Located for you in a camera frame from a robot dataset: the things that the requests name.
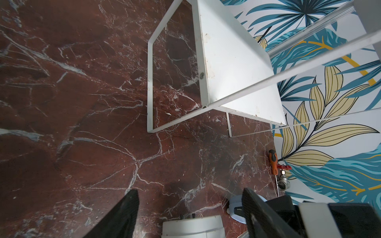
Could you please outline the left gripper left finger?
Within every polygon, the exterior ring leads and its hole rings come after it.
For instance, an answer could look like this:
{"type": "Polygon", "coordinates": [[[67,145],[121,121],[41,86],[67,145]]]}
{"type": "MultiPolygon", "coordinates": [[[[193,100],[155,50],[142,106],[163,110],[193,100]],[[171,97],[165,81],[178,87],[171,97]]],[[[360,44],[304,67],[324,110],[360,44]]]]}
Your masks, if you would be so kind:
{"type": "Polygon", "coordinates": [[[85,237],[132,238],[139,205],[138,190],[130,190],[85,237]]]}

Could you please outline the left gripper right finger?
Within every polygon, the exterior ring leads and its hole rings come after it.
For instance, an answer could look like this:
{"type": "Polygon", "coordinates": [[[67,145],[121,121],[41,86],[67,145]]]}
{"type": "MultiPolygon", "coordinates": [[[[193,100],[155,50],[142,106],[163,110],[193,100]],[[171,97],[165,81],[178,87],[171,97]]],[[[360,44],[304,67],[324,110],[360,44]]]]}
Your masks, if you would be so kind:
{"type": "Polygon", "coordinates": [[[291,197],[284,195],[264,202],[252,189],[242,194],[244,217],[250,238],[299,238],[301,235],[289,225],[296,217],[291,197]]]}

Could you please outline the light blue square alarm clock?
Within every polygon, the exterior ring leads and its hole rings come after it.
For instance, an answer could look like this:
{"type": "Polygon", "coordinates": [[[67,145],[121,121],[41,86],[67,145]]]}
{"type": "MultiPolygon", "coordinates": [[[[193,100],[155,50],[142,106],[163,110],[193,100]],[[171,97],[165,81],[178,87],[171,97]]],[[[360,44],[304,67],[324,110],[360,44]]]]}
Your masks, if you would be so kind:
{"type": "Polygon", "coordinates": [[[242,195],[235,195],[229,199],[227,213],[235,221],[246,224],[245,214],[243,211],[242,195]]]}

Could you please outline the white square alarm clock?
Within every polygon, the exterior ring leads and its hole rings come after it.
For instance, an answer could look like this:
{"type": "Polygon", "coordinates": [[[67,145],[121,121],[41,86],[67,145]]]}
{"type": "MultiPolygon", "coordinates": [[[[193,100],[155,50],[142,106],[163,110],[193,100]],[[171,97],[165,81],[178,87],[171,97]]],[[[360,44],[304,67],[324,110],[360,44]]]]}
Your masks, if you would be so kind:
{"type": "Polygon", "coordinates": [[[163,223],[162,238],[225,238],[220,215],[163,223]]]}

